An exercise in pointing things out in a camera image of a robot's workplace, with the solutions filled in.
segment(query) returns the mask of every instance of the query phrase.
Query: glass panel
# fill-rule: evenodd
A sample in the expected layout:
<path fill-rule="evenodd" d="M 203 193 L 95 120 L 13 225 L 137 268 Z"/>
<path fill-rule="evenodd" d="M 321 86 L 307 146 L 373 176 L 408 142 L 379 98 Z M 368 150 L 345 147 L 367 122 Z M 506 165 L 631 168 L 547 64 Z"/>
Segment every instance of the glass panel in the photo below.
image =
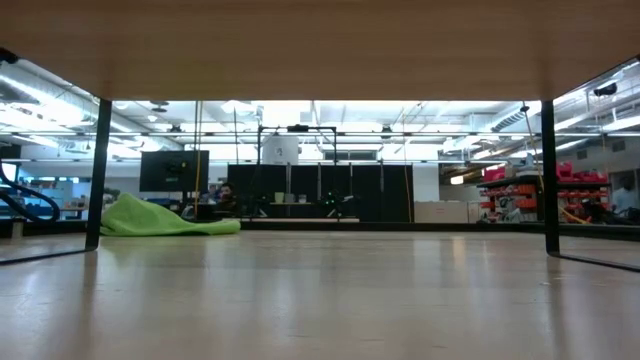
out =
<path fill-rule="evenodd" d="M 97 105 L 26 60 L 2 64 L 0 95 L 2 169 L 20 186 L 3 181 L 0 191 L 27 212 L 0 202 L 0 261 L 84 250 Z M 55 209 L 55 223 L 30 219 L 51 219 Z"/>
<path fill-rule="evenodd" d="M 639 101 L 636 60 L 556 99 L 557 135 L 584 135 L 556 138 L 564 254 L 640 266 Z"/>

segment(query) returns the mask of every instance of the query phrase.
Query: green cloth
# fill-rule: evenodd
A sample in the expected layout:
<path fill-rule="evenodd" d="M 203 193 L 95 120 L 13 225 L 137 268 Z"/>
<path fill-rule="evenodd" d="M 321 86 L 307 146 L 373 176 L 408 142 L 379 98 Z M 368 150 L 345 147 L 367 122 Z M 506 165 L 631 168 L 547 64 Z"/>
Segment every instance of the green cloth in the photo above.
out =
<path fill-rule="evenodd" d="M 195 224 L 160 205 L 140 200 L 131 194 L 121 194 L 118 201 L 102 214 L 100 231 L 108 236 L 153 236 L 184 233 L 208 235 L 235 234 L 240 231 L 238 220 L 223 220 Z"/>

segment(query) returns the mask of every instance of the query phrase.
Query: metal frame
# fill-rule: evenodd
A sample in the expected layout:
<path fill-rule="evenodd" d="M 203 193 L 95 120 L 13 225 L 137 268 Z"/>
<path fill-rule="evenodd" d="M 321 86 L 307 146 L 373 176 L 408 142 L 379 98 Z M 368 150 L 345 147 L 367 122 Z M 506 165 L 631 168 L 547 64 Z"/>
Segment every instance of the metal frame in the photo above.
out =
<path fill-rule="evenodd" d="M 555 122 L 552 100 L 545 100 L 542 102 L 542 111 L 540 116 L 542 120 L 544 225 L 547 254 L 559 259 L 567 259 L 616 269 L 640 272 L 640 267 L 638 266 L 603 261 L 589 257 L 566 255 L 561 252 L 560 223 L 558 221 L 558 179 L 556 177 Z"/>
<path fill-rule="evenodd" d="M 269 126 L 258 126 L 258 145 L 256 147 L 257 151 L 258 151 L 258 158 L 256 161 L 256 173 L 254 175 L 254 181 L 255 183 L 257 183 L 258 185 L 258 192 L 259 192 L 259 186 L 260 186 L 260 174 L 261 174 L 261 166 L 262 166 L 262 153 L 260 152 L 261 148 L 262 148 L 262 133 L 264 132 L 264 130 L 275 130 L 274 134 L 278 134 L 278 130 L 286 130 L 287 127 L 282 127 L 282 126 L 276 126 L 276 127 L 269 127 Z M 336 187 L 336 176 L 337 176 L 337 166 L 338 166 L 338 129 L 335 126 L 308 126 L 305 127 L 305 129 L 307 130 L 318 130 L 318 135 L 320 136 L 325 136 L 321 130 L 331 130 L 333 132 L 333 188 L 335 189 Z M 289 169 L 291 166 L 291 164 L 287 164 L 287 169 Z M 318 174 L 320 174 L 320 163 L 318 163 Z M 291 186 L 291 171 L 287 170 L 287 189 L 290 189 Z M 321 196 L 320 194 L 320 189 L 321 189 L 321 180 L 320 180 L 320 176 L 318 177 L 318 196 Z M 253 214 L 254 212 L 251 212 L 251 216 L 250 216 L 250 220 L 253 220 Z"/>
<path fill-rule="evenodd" d="M 94 146 L 93 174 L 91 178 L 91 196 L 89 202 L 89 220 L 83 250 L 64 251 L 59 253 L 29 256 L 18 259 L 0 261 L 0 265 L 10 265 L 26 261 L 42 260 L 52 257 L 81 254 L 96 250 L 100 243 L 100 221 L 102 218 L 102 196 L 107 169 L 107 146 L 109 145 L 109 128 L 111 126 L 111 101 L 100 100 L 98 110 L 98 129 Z"/>

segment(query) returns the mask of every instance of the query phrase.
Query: black monitor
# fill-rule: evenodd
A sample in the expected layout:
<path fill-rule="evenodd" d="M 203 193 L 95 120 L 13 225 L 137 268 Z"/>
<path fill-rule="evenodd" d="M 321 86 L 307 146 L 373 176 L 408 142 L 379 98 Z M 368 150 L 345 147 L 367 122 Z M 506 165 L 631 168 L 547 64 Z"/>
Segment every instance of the black monitor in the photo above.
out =
<path fill-rule="evenodd" d="M 140 191 L 173 192 L 196 190 L 197 151 L 142 152 Z M 209 182 L 209 151 L 200 151 L 199 191 Z"/>

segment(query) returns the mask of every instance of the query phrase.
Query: wooden tabletop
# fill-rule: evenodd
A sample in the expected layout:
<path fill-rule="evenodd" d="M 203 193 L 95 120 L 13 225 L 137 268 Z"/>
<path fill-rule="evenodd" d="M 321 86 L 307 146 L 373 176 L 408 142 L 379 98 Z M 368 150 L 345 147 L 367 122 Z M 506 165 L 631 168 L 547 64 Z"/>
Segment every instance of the wooden tabletop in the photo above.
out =
<path fill-rule="evenodd" d="M 636 56 L 638 14 L 638 0 L 31 0 L 3 7 L 0 44 L 109 99 L 550 99 Z"/>

